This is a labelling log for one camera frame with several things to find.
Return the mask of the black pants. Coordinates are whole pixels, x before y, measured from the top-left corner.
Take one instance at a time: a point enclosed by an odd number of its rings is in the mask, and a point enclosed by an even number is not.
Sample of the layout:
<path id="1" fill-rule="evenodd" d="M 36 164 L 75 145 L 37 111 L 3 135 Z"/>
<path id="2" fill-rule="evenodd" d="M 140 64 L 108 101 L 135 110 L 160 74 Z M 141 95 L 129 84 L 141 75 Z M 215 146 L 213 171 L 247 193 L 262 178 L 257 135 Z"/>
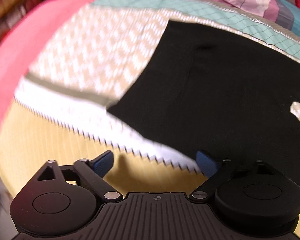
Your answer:
<path id="1" fill-rule="evenodd" d="M 300 186 L 300 64 L 248 38 L 171 21 L 135 83 L 108 112 L 194 158 L 262 160 Z"/>

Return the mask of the chevron patterned quilt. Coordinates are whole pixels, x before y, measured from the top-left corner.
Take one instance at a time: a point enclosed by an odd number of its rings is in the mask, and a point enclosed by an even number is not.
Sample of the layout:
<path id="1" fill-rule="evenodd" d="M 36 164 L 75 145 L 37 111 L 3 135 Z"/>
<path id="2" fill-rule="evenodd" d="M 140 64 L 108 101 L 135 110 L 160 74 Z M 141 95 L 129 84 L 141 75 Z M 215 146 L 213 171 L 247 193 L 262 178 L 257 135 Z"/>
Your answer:
<path id="1" fill-rule="evenodd" d="M 106 111 L 146 67 L 169 21 L 234 33 L 300 63 L 300 39 L 293 33 L 217 2 L 96 0 L 53 34 L 19 81 L 16 102 L 101 144 L 198 172 L 191 158 L 145 139 Z"/>

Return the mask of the pink bed sheet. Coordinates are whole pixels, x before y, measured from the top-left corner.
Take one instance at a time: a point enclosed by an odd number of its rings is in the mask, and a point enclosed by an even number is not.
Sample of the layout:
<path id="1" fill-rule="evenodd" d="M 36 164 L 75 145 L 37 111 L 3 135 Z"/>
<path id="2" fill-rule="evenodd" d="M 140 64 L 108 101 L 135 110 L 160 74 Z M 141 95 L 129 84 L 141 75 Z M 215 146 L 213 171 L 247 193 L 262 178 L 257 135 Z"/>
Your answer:
<path id="1" fill-rule="evenodd" d="M 0 126 L 19 79 L 53 33 L 81 6 L 95 0 L 46 0 L 32 9 L 0 45 Z"/>

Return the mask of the teal grey striped bedding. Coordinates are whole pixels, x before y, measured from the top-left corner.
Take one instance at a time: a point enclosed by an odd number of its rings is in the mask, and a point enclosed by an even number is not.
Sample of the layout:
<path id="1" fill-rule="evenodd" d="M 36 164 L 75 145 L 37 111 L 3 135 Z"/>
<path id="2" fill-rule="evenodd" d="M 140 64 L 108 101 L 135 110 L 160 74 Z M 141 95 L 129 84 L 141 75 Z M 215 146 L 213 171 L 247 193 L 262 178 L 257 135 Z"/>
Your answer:
<path id="1" fill-rule="evenodd" d="M 279 14 L 275 23 L 300 37 L 300 9 L 286 0 L 276 0 Z"/>

